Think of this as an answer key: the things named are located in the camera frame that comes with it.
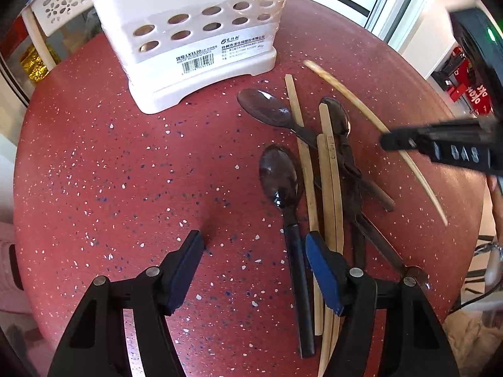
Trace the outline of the white plastic utensil holder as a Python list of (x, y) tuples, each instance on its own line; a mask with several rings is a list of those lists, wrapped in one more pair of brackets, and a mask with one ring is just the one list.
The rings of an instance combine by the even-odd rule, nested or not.
[(139, 110), (274, 68), (285, 0), (92, 0)]

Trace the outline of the bamboo chopstick short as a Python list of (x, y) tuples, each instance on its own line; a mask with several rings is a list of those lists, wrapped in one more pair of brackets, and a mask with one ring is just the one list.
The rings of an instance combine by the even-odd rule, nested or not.
[(316, 140), (321, 174), (321, 194), (325, 242), (330, 250), (336, 252), (337, 234), (333, 201), (333, 183), (329, 162), (327, 139), (324, 134), (319, 134)]

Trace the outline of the dark translucent spoon black handle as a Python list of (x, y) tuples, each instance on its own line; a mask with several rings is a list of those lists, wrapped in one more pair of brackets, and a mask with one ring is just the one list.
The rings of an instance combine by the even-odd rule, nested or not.
[(315, 335), (304, 244), (296, 216), (297, 205), (302, 195), (301, 171), (288, 149), (281, 145), (269, 145), (259, 159), (259, 180), (265, 197), (280, 210), (283, 217), (299, 352), (302, 358), (311, 358), (315, 355)]

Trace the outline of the patterned bamboo chopstick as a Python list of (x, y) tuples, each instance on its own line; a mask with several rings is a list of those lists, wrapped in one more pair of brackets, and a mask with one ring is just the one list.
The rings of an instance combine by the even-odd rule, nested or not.
[[(318, 77), (320, 77), (325, 82), (330, 84), (342, 96), (344, 96), (345, 99), (348, 100), (355, 108), (357, 108), (360, 111), (360, 113), (364, 115), (365, 118), (378, 129), (380, 133), (387, 134), (390, 132), (390, 130), (386, 127), (386, 125), (373, 113), (373, 111), (366, 104), (364, 104), (353, 92), (351, 92), (345, 85), (343, 85), (337, 78), (333, 77), (331, 73), (324, 70), (321, 66), (317, 65), (312, 60), (305, 60), (303, 64), (307, 68), (309, 68), (309, 70), (314, 72)], [(423, 173), (420, 171), (417, 164), (413, 161), (413, 158), (410, 157), (409, 154), (403, 150), (399, 151), (399, 155), (401, 156), (402, 160), (407, 164), (407, 166), (410, 168), (413, 175), (417, 178), (417, 180), (425, 190), (426, 195), (428, 196), (428, 198), (430, 198), (433, 206), (439, 213), (443, 224), (447, 226), (448, 225), (447, 215), (445, 214), (441, 206), (441, 203), (436, 197), (436, 194), (432, 190), (429, 182), (427, 181)]]

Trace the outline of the plain bamboo chopstick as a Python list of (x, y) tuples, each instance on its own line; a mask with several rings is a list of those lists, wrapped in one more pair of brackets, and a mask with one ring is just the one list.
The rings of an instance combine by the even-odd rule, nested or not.
[[(297, 90), (291, 74), (285, 75), (285, 86), (288, 94), (293, 121), (300, 127), (303, 127), (303, 116), (297, 97)], [(315, 197), (315, 178), (311, 162), (309, 146), (300, 138), (297, 138), (298, 154), (303, 171), (304, 190), (308, 209), (309, 229), (311, 231), (319, 230), (319, 220), (317, 213), (317, 203)], [(315, 335), (320, 336), (324, 328), (324, 303), (319, 285), (313, 277), (313, 295), (314, 295), (314, 322)]]

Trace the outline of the cream floral plastic basket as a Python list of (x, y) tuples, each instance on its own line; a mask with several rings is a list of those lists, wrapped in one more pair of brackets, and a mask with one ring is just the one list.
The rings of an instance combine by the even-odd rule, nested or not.
[(91, 7), (91, 0), (29, 0), (25, 5), (20, 13), (21, 18), (31, 42), (48, 70), (52, 70), (56, 63), (45, 38)]

